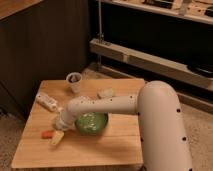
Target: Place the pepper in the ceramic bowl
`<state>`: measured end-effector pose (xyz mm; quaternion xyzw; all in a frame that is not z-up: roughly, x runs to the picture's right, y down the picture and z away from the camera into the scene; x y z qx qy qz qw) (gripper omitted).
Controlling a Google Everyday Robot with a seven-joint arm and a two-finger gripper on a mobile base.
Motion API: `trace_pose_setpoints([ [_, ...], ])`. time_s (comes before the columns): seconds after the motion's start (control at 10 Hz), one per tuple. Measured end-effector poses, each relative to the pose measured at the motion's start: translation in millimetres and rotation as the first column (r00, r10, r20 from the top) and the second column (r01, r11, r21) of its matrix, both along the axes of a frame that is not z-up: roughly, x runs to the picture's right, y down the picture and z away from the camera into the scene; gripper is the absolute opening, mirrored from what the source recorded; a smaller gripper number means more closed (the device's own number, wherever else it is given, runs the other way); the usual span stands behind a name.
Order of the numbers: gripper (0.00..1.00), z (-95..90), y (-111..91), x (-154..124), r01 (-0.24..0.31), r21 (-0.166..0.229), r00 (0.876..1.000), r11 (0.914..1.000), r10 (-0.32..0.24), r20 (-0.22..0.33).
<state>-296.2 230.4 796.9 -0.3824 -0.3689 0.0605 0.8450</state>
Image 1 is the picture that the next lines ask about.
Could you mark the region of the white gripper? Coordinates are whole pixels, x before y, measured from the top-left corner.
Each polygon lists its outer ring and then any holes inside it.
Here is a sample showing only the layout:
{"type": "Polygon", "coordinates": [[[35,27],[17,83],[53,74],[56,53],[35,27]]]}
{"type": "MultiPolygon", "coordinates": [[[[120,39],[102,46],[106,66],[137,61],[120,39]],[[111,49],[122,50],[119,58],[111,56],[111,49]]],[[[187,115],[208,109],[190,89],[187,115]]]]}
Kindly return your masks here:
{"type": "Polygon", "coordinates": [[[73,117],[67,113],[60,113],[55,119],[54,126],[57,130],[61,130],[55,131],[51,140],[52,145],[57,145],[64,136],[63,131],[70,130],[73,126],[73,117]]]}

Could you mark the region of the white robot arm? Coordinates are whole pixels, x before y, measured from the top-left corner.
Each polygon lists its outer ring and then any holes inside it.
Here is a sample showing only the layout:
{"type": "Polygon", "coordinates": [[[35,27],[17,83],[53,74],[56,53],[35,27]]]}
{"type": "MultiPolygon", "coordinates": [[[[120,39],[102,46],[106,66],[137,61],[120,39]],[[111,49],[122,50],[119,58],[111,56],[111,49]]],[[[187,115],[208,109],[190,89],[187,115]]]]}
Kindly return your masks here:
{"type": "Polygon", "coordinates": [[[67,131],[83,114],[137,114],[146,171],[192,171],[192,159],[178,95],[163,81],[151,81],[137,94],[83,100],[74,98],[54,126],[67,131]]]}

